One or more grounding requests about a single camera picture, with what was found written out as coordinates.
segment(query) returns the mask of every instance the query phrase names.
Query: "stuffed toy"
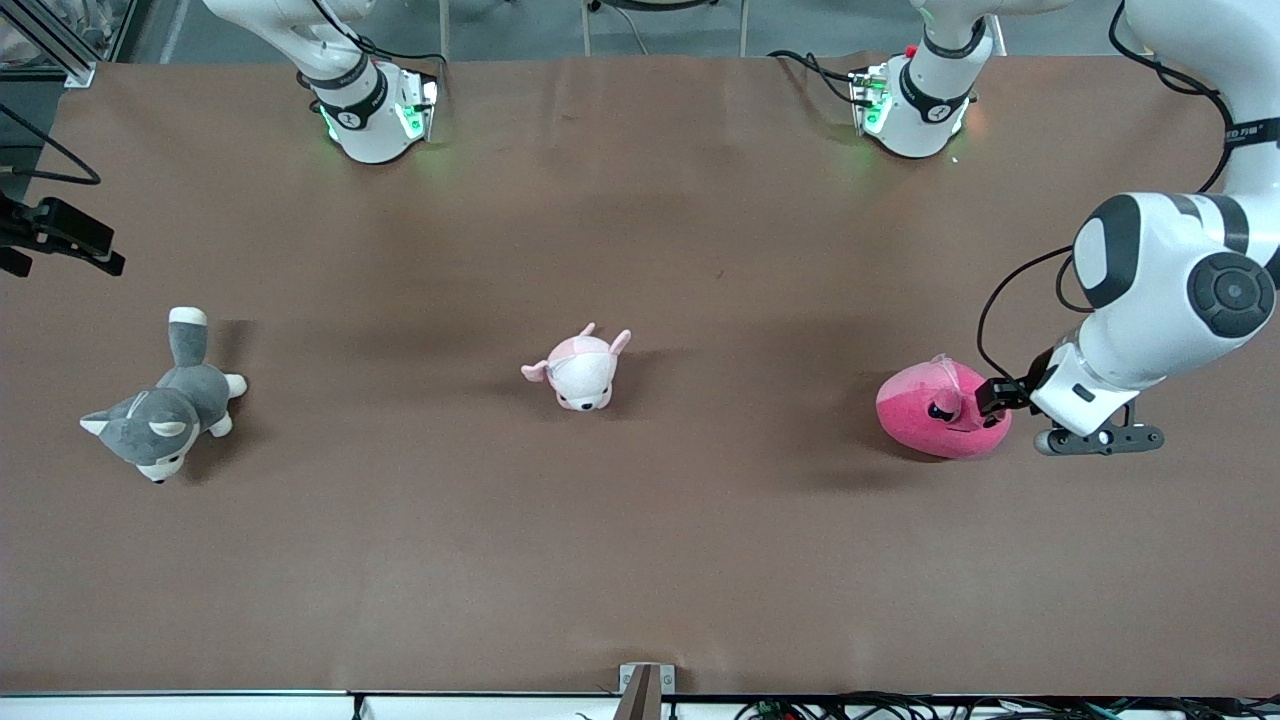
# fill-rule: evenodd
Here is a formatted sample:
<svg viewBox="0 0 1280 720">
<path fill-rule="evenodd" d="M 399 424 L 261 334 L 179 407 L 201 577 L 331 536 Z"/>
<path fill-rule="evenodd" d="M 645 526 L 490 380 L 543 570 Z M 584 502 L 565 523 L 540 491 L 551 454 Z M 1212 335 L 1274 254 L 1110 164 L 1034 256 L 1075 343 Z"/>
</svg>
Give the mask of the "stuffed toy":
<svg viewBox="0 0 1280 720">
<path fill-rule="evenodd" d="M 974 392 L 983 377 L 938 355 L 893 375 L 876 395 L 881 427 L 897 442 L 938 457 L 973 457 L 1009 434 L 1011 414 L 983 418 Z"/>
<path fill-rule="evenodd" d="M 618 355 L 631 342 L 631 331 L 622 331 L 613 345 L 591 337 L 594 332 L 595 323 L 588 324 L 576 337 L 557 345 L 547 360 L 524 365 L 520 372 L 531 383 L 549 383 L 566 410 L 603 410 L 613 398 L 613 373 Z"/>
<path fill-rule="evenodd" d="M 248 389 L 243 375 L 224 374 L 205 364 L 209 319 L 196 307 L 169 311 L 169 350 L 174 368 L 156 387 L 122 400 L 110 410 L 81 418 L 81 427 L 134 464 L 152 483 L 182 468 L 201 432 L 232 432 L 227 401 Z"/>
</svg>

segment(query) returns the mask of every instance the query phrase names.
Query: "husky plush tail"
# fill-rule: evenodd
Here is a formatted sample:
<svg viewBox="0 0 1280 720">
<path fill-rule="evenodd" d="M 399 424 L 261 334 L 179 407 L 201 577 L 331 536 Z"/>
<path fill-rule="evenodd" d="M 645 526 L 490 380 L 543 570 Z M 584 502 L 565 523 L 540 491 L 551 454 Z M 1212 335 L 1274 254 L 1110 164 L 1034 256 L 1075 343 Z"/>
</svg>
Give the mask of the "husky plush tail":
<svg viewBox="0 0 1280 720">
<path fill-rule="evenodd" d="M 209 348 L 209 318 L 198 307 L 169 310 L 169 350 L 178 368 L 193 368 L 205 361 Z"/>
</svg>

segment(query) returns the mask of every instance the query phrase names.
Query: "pig plush ear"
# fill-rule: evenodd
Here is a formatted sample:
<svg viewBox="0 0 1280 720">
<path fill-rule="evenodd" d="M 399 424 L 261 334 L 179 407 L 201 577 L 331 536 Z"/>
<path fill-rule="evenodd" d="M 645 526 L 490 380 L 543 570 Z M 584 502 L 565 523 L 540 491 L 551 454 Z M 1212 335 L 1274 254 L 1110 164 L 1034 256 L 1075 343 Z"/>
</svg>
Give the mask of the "pig plush ear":
<svg viewBox="0 0 1280 720">
<path fill-rule="evenodd" d="M 618 337 L 609 346 L 609 355 L 622 355 L 622 348 L 631 342 L 631 331 L 622 331 Z"/>
<path fill-rule="evenodd" d="M 531 383 L 541 383 L 547 382 L 547 360 L 543 360 L 536 365 L 524 365 L 520 368 L 520 372 L 525 374 L 526 380 Z"/>
</svg>

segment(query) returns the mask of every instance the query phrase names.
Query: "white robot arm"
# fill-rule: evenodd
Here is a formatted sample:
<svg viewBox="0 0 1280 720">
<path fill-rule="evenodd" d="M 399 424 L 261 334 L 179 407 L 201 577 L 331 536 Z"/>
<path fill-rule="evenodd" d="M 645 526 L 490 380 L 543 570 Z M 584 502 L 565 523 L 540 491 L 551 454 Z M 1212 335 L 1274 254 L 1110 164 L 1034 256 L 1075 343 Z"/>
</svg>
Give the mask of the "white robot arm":
<svg viewBox="0 0 1280 720">
<path fill-rule="evenodd" d="M 924 37 L 854 77 L 859 132 L 904 158 L 927 158 L 960 131 L 973 83 L 991 58 L 986 15 L 1033 15 L 1071 0 L 910 0 L 924 18 Z"/>
<path fill-rule="evenodd" d="M 1280 282 L 1280 1 L 1129 0 L 1128 15 L 1144 45 L 1219 88 L 1231 156 L 1221 195 L 1117 195 L 1078 232 L 1075 274 L 1093 313 L 1016 387 L 979 392 L 987 411 L 1004 396 L 1048 415 L 1055 428 L 1037 439 L 1047 455 L 1162 445 L 1158 429 L 1110 418 L 1253 338 Z"/>
<path fill-rule="evenodd" d="M 434 78 L 376 60 L 347 22 L 374 0 L 205 0 L 224 20 L 270 42 L 293 61 L 320 100 L 329 137 L 360 163 L 387 163 L 430 132 Z"/>
</svg>

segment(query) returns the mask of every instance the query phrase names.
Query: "brown table surface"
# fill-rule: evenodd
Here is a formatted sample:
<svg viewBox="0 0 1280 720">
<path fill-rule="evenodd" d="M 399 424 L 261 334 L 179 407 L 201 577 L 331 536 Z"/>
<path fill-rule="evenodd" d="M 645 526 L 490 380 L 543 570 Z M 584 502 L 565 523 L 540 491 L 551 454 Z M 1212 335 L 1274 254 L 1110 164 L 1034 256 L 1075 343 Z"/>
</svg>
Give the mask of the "brown table surface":
<svg viewBox="0 0 1280 720">
<path fill-rule="evenodd" d="M 979 366 L 992 286 L 1100 201 L 1194 190 L 1208 102 L 998 59 L 905 161 L 773 60 L 461 64 L 447 145 L 362 167 L 292 76 L 105 67 L 61 102 L 105 182 L 32 197 L 128 266 L 0 278 L 0 688 L 591 691 L 643 659 L 696 692 L 1276 689 L 1276 332 L 1146 393 L 1153 454 L 1050 460 L 1023 414 L 929 462 L 873 414 L 901 366 Z M 1014 369 L 1078 322 L 1052 277 L 992 315 Z M 77 419 L 169 368 L 183 304 L 250 391 L 154 487 Z M 589 320 L 635 340 L 577 415 L 518 368 Z"/>
</svg>

